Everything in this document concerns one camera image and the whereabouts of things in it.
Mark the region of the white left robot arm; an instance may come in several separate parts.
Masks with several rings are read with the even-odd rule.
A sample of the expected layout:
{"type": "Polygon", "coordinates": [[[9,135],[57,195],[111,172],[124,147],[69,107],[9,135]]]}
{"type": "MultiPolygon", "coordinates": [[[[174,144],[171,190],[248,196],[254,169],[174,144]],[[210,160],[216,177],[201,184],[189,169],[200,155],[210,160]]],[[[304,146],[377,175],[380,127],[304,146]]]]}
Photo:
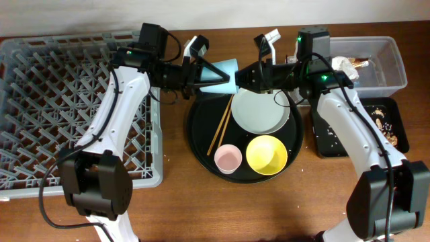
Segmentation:
{"type": "Polygon", "coordinates": [[[127,213],[133,183],[123,152],[135,113],[152,88],[179,91],[189,98],[197,91],[236,93],[234,59],[210,63],[208,39],[194,36],[179,47],[177,58],[165,58],[171,33],[156,24],[142,25],[139,38],[119,47],[109,63],[107,91],[89,128],[71,149],[62,149],[53,168],[69,206],[95,227],[102,241],[136,241],[127,213]]]}

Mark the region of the yellow bowl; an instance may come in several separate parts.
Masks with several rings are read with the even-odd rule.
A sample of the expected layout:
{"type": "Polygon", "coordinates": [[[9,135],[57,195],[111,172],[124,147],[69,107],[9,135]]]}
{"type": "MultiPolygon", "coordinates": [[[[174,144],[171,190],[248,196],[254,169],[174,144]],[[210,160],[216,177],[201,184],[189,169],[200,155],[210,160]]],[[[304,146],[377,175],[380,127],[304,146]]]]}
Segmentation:
{"type": "Polygon", "coordinates": [[[286,167],[288,151],[283,142],[271,135],[255,137],[246,148],[250,168],[261,175],[275,175],[286,167]]]}

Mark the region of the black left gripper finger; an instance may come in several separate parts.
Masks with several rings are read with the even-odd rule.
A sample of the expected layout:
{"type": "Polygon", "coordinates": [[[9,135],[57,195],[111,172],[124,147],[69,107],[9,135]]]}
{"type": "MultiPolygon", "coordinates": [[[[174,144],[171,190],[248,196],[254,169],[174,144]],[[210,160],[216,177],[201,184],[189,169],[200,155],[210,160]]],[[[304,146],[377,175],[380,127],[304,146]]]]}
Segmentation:
{"type": "Polygon", "coordinates": [[[225,84],[230,81],[230,76],[219,68],[215,67],[212,63],[209,63],[203,57],[198,56],[196,58],[196,77],[194,78],[195,84],[225,84]],[[215,79],[203,80],[203,70],[207,69],[210,73],[216,75],[215,79]]]}
{"type": "Polygon", "coordinates": [[[200,92],[200,88],[194,86],[185,86],[183,88],[183,99],[189,100],[192,96],[197,95],[200,92]]]}

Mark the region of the round black tray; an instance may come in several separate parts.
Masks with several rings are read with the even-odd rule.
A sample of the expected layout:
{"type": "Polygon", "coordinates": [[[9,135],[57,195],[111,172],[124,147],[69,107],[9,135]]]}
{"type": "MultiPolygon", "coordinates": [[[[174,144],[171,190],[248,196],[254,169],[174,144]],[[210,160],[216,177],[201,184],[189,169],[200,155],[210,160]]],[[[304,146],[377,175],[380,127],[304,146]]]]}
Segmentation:
{"type": "MultiPolygon", "coordinates": [[[[222,142],[234,145],[241,150],[243,161],[239,168],[232,174],[223,174],[214,162],[214,153],[207,154],[230,97],[230,94],[202,92],[197,94],[187,118],[186,133],[190,149],[206,170],[226,181],[253,184],[274,178],[274,175],[261,175],[248,165],[245,156],[246,148],[257,135],[243,130],[233,118],[228,122],[222,142]]],[[[304,138],[304,125],[301,113],[296,106],[290,111],[286,124],[272,135],[282,141],[287,149],[288,161],[283,168],[286,170],[298,156],[304,138]]]]}

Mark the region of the crumpled white tissue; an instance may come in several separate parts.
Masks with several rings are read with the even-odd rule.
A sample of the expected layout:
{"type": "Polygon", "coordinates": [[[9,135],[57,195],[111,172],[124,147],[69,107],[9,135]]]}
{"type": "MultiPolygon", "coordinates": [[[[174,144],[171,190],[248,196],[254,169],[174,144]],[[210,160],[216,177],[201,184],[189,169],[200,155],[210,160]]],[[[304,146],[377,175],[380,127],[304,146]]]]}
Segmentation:
{"type": "Polygon", "coordinates": [[[335,71],[343,71],[352,81],[359,78],[356,68],[346,57],[336,56],[332,58],[331,66],[335,71]]]}

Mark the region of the rectangular black tray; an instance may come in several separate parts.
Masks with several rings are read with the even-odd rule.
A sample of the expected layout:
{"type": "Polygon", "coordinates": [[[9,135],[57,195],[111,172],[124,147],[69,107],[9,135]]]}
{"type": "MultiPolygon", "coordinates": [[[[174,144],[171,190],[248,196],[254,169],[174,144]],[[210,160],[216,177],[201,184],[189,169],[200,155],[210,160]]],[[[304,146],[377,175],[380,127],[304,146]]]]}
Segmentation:
{"type": "MultiPolygon", "coordinates": [[[[409,142],[397,103],[390,97],[363,98],[360,101],[370,117],[372,106],[385,109],[392,123],[393,131],[398,137],[398,146],[395,148],[401,153],[407,153],[409,151],[409,142]]],[[[316,110],[312,111],[312,125],[319,157],[338,158],[348,156],[334,130],[319,116],[316,110]]]]}

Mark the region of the rice and peanut shell scraps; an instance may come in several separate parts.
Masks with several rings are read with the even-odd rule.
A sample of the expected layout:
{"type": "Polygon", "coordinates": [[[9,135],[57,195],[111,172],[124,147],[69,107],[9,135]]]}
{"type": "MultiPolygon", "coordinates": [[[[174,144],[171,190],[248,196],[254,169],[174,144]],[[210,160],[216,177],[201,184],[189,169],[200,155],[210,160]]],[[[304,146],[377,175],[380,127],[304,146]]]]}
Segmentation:
{"type": "Polygon", "coordinates": [[[376,123],[378,129],[382,132],[388,142],[393,146],[398,146],[398,137],[395,135],[392,123],[386,113],[385,109],[376,106],[371,107],[371,117],[376,123]]]}

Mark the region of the grey-white plate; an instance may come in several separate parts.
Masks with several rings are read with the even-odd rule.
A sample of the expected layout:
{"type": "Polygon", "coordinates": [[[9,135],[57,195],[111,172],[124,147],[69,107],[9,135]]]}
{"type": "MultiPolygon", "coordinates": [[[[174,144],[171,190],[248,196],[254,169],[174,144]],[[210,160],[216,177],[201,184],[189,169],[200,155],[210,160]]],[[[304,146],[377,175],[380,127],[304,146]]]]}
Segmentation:
{"type": "Polygon", "coordinates": [[[271,134],[282,128],[290,117],[290,102],[283,91],[258,94],[240,88],[232,99],[234,121],[247,132],[271,134]]]}

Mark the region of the clear plastic bin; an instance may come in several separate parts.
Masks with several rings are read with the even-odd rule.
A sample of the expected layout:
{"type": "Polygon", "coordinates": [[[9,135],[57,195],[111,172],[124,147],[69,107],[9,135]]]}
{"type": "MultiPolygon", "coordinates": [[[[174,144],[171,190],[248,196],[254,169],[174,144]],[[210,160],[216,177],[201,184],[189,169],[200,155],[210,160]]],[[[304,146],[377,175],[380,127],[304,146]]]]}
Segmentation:
{"type": "Polygon", "coordinates": [[[313,52],[324,57],[368,58],[369,65],[356,69],[359,78],[354,89],[362,98],[389,97],[407,86],[406,72],[400,51],[389,36],[331,37],[313,52]]]}

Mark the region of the brown snack wrapper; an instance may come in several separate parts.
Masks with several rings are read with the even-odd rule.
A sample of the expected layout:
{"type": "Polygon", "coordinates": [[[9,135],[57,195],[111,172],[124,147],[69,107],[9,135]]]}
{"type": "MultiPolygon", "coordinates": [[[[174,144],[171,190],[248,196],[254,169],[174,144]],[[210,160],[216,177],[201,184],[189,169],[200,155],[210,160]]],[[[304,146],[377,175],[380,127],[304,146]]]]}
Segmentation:
{"type": "Polygon", "coordinates": [[[369,65],[368,58],[348,58],[348,61],[355,69],[364,68],[369,65]]]}

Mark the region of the wooden chopstick left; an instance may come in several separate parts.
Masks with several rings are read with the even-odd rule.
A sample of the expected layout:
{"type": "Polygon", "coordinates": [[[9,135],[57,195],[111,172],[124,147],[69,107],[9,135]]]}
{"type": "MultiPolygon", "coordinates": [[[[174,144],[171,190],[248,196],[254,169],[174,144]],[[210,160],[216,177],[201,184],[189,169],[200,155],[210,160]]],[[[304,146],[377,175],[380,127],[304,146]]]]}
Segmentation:
{"type": "Polygon", "coordinates": [[[225,107],[225,109],[224,109],[224,112],[223,112],[223,115],[222,115],[222,117],[221,117],[221,120],[219,121],[219,123],[218,123],[218,127],[217,127],[217,129],[216,129],[216,132],[215,132],[215,134],[214,134],[214,136],[213,136],[213,138],[212,138],[212,141],[211,141],[211,143],[210,143],[210,146],[209,146],[209,148],[208,148],[208,151],[207,151],[207,156],[209,156],[210,154],[211,154],[211,152],[212,152],[212,149],[214,148],[214,145],[215,145],[215,142],[217,141],[217,139],[218,139],[218,135],[219,135],[219,133],[222,133],[222,128],[223,128],[223,126],[224,126],[224,122],[225,122],[225,118],[226,118],[226,116],[227,116],[227,113],[228,113],[228,110],[229,110],[229,108],[231,107],[231,103],[232,103],[232,99],[233,99],[233,97],[234,97],[234,95],[231,95],[230,96],[230,99],[229,99],[229,101],[228,101],[228,103],[227,103],[227,105],[226,105],[226,107],[225,107]]]}

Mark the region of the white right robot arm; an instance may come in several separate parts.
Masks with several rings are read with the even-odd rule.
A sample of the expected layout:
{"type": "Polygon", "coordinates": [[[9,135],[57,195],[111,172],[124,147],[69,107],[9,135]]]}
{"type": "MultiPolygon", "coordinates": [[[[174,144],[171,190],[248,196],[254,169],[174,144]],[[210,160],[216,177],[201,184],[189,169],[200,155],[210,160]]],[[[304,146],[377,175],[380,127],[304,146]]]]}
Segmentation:
{"type": "Polygon", "coordinates": [[[297,89],[333,129],[358,176],[346,217],[320,232],[317,241],[390,241],[425,220],[429,169],[410,162],[382,134],[362,105],[353,82],[332,67],[330,34],[323,26],[302,28],[296,62],[262,60],[236,72],[236,84],[255,93],[297,89]]]}

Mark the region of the wooden chopstick right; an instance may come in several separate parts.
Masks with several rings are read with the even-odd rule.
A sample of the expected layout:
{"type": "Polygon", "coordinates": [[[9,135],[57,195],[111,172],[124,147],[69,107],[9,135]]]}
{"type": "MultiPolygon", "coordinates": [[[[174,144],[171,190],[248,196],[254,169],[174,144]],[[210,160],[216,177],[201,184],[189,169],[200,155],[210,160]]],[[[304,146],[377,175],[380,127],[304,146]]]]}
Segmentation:
{"type": "Polygon", "coordinates": [[[222,128],[222,133],[220,135],[220,139],[218,141],[217,148],[219,148],[222,145],[222,141],[224,139],[224,135],[225,135],[226,129],[228,127],[228,123],[229,123],[229,120],[230,120],[231,113],[232,113],[232,111],[231,111],[231,107],[230,107],[229,110],[228,110],[227,116],[225,118],[224,126],[222,128]]]}

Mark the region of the grey plastic dishwasher rack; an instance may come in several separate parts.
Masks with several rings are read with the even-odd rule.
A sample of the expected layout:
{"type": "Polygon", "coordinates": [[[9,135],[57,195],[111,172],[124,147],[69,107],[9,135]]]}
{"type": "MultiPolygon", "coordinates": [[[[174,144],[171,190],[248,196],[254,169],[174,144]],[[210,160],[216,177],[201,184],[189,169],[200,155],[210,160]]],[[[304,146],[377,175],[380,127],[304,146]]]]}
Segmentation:
{"type": "Polygon", "coordinates": [[[108,88],[108,63],[137,31],[11,38],[1,43],[1,199],[31,198],[62,148],[88,129],[108,88]]]}

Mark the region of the wooden chopstick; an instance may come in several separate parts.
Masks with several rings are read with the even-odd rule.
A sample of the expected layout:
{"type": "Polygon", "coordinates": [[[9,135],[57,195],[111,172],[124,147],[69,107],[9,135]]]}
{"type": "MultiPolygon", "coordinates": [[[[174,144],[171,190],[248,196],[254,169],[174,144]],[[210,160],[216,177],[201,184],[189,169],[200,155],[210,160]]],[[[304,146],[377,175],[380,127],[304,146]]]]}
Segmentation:
{"type": "Polygon", "coordinates": [[[234,97],[234,95],[231,95],[230,96],[230,99],[229,99],[229,101],[228,101],[228,103],[227,103],[227,105],[226,105],[226,107],[225,107],[225,109],[224,109],[224,112],[223,112],[223,115],[222,115],[222,117],[221,117],[221,120],[219,121],[219,123],[218,123],[218,127],[217,127],[217,129],[216,129],[216,132],[215,132],[215,134],[214,134],[214,136],[213,136],[213,138],[212,138],[212,141],[211,141],[211,143],[210,143],[210,146],[209,146],[209,148],[208,148],[208,151],[207,151],[207,156],[209,156],[210,154],[211,154],[211,152],[212,152],[212,149],[214,148],[214,145],[215,145],[215,142],[217,141],[217,139],[218,139],[218,135],[219,135],[219,133],[222,133],[222,128],[223,128],[223,126],[224,126],[224,122],[225,122],[225,118],[226,118],[226,116],[227,116],[227,113],[228,113],[228,110],[229,110],[229,108],[231,107],[231,103],[232,103],[232,99],[233,99],[233,97],[234,97]]]}
{"type": "Polygon", "coordinates": [[[228,110],[227,116],[225,118],[224,126],[222,128],[222,133],[220,135],[220,139],[218,141],[217,148],[219,148],[222,145],[222,141],[224,139],[224,135],[225,135],[226,129],[228,127],[228,123],[229,123],[229,120],[230,120],[231,113],[232,113],[232,111],[231,111],[231,107],[230,107],[229,110],[228,110]]]}

